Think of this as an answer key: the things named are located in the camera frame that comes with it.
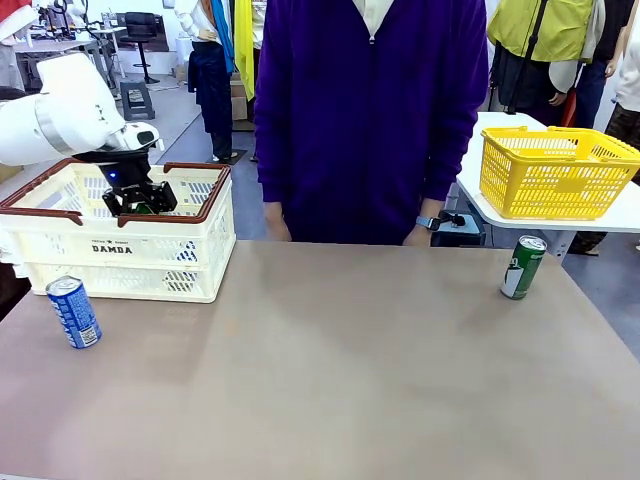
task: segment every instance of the wristwatch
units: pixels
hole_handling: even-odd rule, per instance
[[[436,217],[418,217],[416,219],[416,225],[426,228],[430,232],[437,232],[440,230],[442,220]]]

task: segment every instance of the basket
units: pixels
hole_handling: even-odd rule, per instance
[[[594,130],[488,128],[480,190],[505,218],[595,220],[640,167],[640,152]]]
[[[230,171],[153,166],[149,178],[171,185],[175,211],[113,218],[100,169],[60,162],[0,203],[1,260],[38,295],[72,275],[92,297],[213,302],[236,240]]]

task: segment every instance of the gray stool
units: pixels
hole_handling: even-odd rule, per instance
[[[131,93],[136,92],[135,96],[140,95],[142,100],[131,99]],[[151,103],[149,89],[144,82],[122,82],[120,84],[120,93],[122,95],[122,108],[124,109],[124,119],[133,120],[134,115],[146,115],[149,120],[156,118],[156,112]]]

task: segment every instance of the black chair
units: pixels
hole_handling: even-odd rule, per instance
[[[149,76],[147,67],[151,65],[147,64],[147,60],[144,57],[144,49],[142,48],[143,44],[149,43],[158,36],[155,15],[153,13],[129,12],[125,14],[124,21],[127,27],[127,35],[121,37],[120,40],[125,43],[137,43],[138,50],[140,50],[140,58],[142,59],[142,63],[136,63],[133,66],[144,69],[144,82],[147,85],[158,83],[159,80]]]

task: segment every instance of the purple jacket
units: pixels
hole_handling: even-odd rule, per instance
[[[485,99],[484,0],[269,0],[255,123],[265,202],[296,241],[401,244],[443,200]]]

